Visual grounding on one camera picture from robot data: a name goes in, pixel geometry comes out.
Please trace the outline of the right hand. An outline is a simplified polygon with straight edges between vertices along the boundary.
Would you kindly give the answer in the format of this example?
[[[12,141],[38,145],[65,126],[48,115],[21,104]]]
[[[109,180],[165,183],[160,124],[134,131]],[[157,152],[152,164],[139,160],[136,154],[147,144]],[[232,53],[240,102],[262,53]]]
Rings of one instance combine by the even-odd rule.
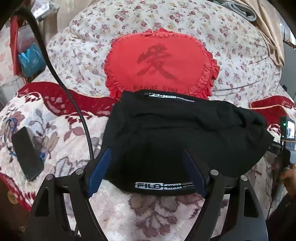
[[[289,169],[284,170],[280,179],[283,180],[285,188],[292,198],[295,198],[296,195],[296,168],[295,164],[292,164]]]

